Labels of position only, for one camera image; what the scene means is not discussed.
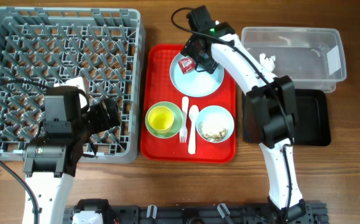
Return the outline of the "light blue bowl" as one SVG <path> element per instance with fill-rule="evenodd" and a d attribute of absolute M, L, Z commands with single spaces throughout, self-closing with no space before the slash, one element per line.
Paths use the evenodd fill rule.
<path fill-rule="evenodd" d="M 211 142 L 211 143 L 225 142 L 226 140 L 228 140 L 231 137 L 231 135 L 233 134 L 234 129 L 235 129 L 233 116 L 227 109 L 223 108 L 222 106 L 216 106 L 216 105 L 207 106 L 199 112 L 199 115 L 196 120 L 196 130 L 200 136 L 201 136 L 201 134 L 199 131 L 199 125 L 202 121 L 212 121 L 214 123 L 221 124 L 228 130 L 226 137 L 222 141 Z"/>

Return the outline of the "red sauce packet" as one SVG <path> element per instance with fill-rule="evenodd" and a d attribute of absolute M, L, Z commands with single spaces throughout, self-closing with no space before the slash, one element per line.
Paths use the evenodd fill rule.
<path fill-rule="evenodd" d="M 189 56 L 181 58 L 178 61 L 178 65 L 183 74 L 193 71 L 196 67 L 195 61 Z"/>

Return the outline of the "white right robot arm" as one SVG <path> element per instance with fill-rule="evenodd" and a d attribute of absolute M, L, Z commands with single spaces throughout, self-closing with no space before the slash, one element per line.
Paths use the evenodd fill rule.
<path fill-rule="evenodd" d="M 222 66 L 245 94 L 244 127 L 249 141 L 261 148 L 269 176 L 269 203 L 287 222 L 305 214 L 305 201 L 297 185 L 293 163 L 298 123 L 293 81 L 278 77 L 242 45 L 227 22 L 212 20 L 206 6 L 189 7 L 187 32 L 191 37 L 181 53 L 204 72 Z"/>

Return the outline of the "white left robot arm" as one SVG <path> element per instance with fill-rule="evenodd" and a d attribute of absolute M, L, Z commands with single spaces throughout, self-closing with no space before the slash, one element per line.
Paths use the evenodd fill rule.
<path fill-rule="evenodd" d="M 73 186 L 78 161 L 86 156 L 83 146 L 90 137 L 121 124 L 118 103 L 106 98 L 95 105 L 80 105 L 85 92 L 75 86 L 49 88 L 44 96 L 43 136 L 25 150 L 23 223 L 61 223 Z"/>

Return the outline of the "white napkin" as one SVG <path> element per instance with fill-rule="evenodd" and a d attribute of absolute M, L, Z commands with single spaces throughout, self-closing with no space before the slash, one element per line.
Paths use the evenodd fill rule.
<path fill-rule="evenodd" d="M 266 54 L 264 54 L 264 53 L 261 53 L 259 55 L 260 64 L 268 72 L 273 72 L 274 71 L 274 69 L 275 69 L 275 60 L 276 60 L 275 55 L 273 55 L 271 57 L 266 57 Z"/>

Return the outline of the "yellow plastic cup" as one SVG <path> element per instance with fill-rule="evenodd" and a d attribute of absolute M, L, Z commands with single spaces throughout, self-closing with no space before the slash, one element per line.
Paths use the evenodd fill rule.
<path fill-rule="evenodd" d="M 174 123 L 174 113 L 166 106 L 156 106 L 147 115 L 149 125 L 159 134 L 170 131 Z"/>

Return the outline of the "rice and peanut shells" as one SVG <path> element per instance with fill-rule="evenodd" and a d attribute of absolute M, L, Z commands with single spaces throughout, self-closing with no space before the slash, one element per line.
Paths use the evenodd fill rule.
<path fill-rule="evenodd" d="M 224 126 L 212 121 L 202 121 L 199 125 L 199 131 L 201 136 L 209 142 L 220 142 L 228 133 Z"/>

